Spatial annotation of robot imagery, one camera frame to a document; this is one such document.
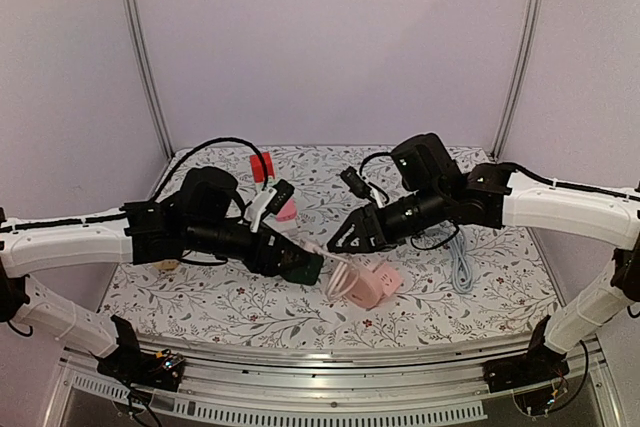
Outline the dark green cube socket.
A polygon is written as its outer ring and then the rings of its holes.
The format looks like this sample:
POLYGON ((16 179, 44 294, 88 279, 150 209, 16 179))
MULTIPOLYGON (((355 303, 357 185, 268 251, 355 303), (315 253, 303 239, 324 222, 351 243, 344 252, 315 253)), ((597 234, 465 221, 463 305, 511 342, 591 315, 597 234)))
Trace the dark green cube socket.
POLYGON ((302 263, 281 275, 281 277, 293 284, 314 286, 324 264, 324 258, 317 253, 306 252, 302 256, 302 263))

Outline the beige cube socket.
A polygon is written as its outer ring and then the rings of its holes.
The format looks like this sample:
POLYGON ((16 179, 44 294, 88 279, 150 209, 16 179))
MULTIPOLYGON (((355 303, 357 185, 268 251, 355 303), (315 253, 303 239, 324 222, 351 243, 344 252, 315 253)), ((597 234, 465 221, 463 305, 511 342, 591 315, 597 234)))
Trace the beige cube socket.
POLYGON ((179 260, 167 259, 159 262, 154 262, 152 266, 158 272, 172 272, 175 271, 180 266, 179 260))

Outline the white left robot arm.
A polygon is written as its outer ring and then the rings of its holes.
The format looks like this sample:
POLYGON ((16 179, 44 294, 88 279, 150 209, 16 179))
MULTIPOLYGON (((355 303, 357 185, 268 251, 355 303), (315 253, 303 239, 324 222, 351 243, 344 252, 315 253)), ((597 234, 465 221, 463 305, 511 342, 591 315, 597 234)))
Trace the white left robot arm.
POLYGON ((148 373, 131 324, 104 319, 48 291, 33 273, 87 264, 151 264, 185 253, 235 259, 252 273, 291 281, 311 259, 309 252, 262 222, 293 194, 279 181, 249 205, 236 179, 215 167, 192 168, 180 188, 161 201, 126 203, 97 216, 41 222, 1 221, 1 320, 43 327, 79 346, 128 381, 148 373))

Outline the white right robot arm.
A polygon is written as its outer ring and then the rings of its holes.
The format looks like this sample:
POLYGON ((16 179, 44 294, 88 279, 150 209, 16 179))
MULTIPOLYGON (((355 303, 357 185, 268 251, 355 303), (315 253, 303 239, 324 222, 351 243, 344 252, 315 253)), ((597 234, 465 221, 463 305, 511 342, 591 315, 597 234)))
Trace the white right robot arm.
POLYGON ((328 242, 332 253, 368 254, 444 221, 494 229, 531 227, 599 240, 611 261, 576 299, 542 321, 517 374, 537 383, 556 356, 571 351, 639 300, 639 194, 548 179, 512 162, 483 163, 464 173, 440 138, 420 134, 389 154, 408 194, 351 212, 328 242))

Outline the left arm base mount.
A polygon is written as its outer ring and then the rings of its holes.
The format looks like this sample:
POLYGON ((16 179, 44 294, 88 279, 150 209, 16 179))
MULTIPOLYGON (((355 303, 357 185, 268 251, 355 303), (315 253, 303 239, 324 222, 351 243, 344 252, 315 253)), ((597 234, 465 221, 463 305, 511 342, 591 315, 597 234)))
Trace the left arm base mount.
POLYGON ((116 348, 110 354, 96 358, 97 371, 127 387, 141 385, 177 392, 185 369, 184 356, 170 349, 143 352, 129 321, 116 315, 110 320, 116 328, 116 348))

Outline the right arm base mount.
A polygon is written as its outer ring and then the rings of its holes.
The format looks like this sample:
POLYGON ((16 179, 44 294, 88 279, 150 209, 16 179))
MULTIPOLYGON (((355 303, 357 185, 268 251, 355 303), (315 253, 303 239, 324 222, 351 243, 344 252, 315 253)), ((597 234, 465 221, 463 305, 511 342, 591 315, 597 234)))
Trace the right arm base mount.
POLYGON ((566 354, 557 353, 544 344, 550 318, 547 315, 536 325, 525 353, 482 364, 483 379, 491 393, 550 381, 569 373, 566 354))

